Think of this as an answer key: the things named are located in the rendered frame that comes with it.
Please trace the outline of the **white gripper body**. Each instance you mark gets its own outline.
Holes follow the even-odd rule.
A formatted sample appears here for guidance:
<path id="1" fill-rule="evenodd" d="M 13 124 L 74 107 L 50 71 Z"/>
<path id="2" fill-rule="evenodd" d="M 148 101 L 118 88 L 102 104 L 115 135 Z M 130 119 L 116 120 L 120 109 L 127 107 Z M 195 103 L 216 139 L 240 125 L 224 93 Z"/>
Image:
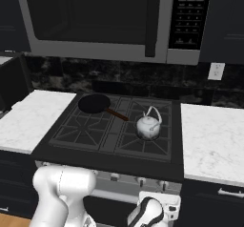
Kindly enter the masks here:
<path id="1" fill-rule="evenodd" d="M 141 202 L 145 197 L 152 197 L 157 199 L 161 204 L 172 204 L 176 205 L 179 202 L 179 196 L 162 194 L 162 193 L 153 193 L 141 191 L 139 193 L 138 201 Z"/>

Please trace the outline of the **white marbled kettle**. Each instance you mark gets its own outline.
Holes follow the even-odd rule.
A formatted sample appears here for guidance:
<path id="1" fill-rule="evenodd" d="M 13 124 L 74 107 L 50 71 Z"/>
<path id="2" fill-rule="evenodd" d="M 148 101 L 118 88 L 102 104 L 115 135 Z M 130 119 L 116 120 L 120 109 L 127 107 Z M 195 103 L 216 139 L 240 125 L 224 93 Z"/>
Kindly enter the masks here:
<path id="1" fill-rule="evenodd" d="M 152 110 L 155 110 L 157 118 L 150 116 Z M 137 136 L 147 141 L 156 140 L 160 134 L 162 117 L 155 106 L 150 106 L 146 113 L 136 123 Z"/>

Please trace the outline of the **black gas stove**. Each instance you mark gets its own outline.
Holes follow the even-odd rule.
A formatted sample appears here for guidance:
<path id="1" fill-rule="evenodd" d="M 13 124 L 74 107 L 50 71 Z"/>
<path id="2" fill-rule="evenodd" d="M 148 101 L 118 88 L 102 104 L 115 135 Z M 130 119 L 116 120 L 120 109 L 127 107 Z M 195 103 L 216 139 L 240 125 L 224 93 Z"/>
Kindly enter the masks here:
<path id="1" fill-rule="evenodd" d="M 109 113 L 88 114 L 78 109 L 77 94 L 31 153 L 42 162 L 93 169 L 97 172 L 145 177 L 169 182 L 166 193 L 176 194 L 184 179 L 181 107 L 177 101 L 112 95 Z M 156 140 L 139 138 L 136 123 L 150 106 L 162 117 Z"/>

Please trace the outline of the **dark blue drawer front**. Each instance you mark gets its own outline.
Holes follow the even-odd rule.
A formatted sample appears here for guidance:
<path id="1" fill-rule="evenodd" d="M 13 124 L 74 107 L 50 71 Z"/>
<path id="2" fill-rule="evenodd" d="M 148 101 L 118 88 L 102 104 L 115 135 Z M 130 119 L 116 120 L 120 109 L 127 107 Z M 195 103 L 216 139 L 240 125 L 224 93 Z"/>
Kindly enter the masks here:
<path id="1" fill-rule="evenodd" d="M 244 187 L 185 179 L 176 227 L 244 227 L 244 198 L 217 191 L 244 193 Z"/>

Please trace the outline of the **black oven door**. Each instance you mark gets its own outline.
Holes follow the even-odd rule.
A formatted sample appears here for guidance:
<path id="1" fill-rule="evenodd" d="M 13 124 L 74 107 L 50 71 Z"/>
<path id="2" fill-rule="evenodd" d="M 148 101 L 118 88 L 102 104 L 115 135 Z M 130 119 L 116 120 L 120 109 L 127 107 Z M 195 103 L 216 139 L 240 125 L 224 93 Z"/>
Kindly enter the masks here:
<path id="1" fill-rule="evenodd" d="M 96 223 L 113 227 L 127 227 L 127 217 L 136 207 L 135 204 L 86 196 L 84 206 Z"/>

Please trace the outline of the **black frying pan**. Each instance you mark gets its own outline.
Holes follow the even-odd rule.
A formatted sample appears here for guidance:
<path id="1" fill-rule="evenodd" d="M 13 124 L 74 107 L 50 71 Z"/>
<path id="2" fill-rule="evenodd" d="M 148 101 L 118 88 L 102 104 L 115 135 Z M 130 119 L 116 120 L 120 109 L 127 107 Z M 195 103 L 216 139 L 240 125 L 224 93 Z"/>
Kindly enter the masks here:
<path id="1" fill-rule="evenodd" d="M 107 112 L 124 121 L 129 120 L 125 115 L 111 109 L 111 100 L 104 94 L 90 94 L 82 97 L 78 102 L 78 108 L 86 114 Z"/>

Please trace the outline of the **dark blue base cupboard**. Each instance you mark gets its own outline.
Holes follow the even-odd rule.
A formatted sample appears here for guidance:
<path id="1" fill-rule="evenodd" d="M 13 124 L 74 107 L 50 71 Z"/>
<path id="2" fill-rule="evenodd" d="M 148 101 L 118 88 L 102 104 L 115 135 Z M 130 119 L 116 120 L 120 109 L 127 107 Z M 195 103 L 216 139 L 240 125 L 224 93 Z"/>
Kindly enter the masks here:
<path id="1" fill-rule="evenodd" d="M 0 150 L 0 213 L 32 218 L 38 203 L 32 186 L 36 170 L 29 155 Z"/>

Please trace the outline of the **silver microwave oven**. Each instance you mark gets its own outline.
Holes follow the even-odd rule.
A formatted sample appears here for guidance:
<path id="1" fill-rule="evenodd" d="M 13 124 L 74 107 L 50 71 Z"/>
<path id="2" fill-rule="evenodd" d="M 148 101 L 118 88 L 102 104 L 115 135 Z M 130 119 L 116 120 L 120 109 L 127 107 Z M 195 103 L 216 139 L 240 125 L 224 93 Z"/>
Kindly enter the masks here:
<path id="1" fill-rule="evenodd" d="M 198 63 L 210 0 L 19 0 L 34 55 Z"/>

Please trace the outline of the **black boxy appliance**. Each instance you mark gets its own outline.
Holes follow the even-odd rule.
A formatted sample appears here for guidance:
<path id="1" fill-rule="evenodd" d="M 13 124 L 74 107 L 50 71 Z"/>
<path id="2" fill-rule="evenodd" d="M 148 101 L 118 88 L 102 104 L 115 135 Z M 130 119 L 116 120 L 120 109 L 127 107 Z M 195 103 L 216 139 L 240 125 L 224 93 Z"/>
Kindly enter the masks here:
<path id="1" fill-rule="evenodd" d="M 30 71 L 23 53 L 0 52 L 0 112 L 33 92 Z"/>

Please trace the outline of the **microwave door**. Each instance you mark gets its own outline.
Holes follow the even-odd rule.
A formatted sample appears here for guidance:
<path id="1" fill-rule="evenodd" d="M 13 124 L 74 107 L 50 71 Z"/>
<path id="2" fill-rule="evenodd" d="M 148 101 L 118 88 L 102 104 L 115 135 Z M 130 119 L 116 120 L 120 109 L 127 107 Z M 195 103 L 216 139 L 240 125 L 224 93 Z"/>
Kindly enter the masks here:
<path id="1" fill-rule="evenodd" d="M 173 0 L 19 0 L 34 55 L 164 63 Z"/>

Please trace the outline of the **white wall outlet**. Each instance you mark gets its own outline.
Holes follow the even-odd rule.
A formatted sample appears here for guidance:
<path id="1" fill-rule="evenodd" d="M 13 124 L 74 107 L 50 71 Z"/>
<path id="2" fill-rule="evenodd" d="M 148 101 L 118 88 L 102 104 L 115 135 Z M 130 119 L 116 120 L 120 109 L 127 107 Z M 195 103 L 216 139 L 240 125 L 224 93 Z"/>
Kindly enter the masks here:
<path id="1" fill-rule="evenodd" d="M 220 81 L 225 69 L 224 63 L 212 63 L 209 70 L 208 79 Z"/>

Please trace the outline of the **dark blue wall cupboard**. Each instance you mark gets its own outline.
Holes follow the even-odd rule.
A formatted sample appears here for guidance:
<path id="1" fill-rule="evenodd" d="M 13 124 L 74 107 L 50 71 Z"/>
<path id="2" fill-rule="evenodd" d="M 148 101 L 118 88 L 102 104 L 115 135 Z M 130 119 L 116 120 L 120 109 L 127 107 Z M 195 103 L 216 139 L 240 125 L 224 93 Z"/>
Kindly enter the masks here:
<path id="1" fill-rule="evenodd" d="M 0 0 L 0 51 L 31 50 L 18 0 Z"/>
<path id="2" fill-rule="evenodd" d="M 244 65 L 244 0 L 210 0 L 199 60 Z"/>

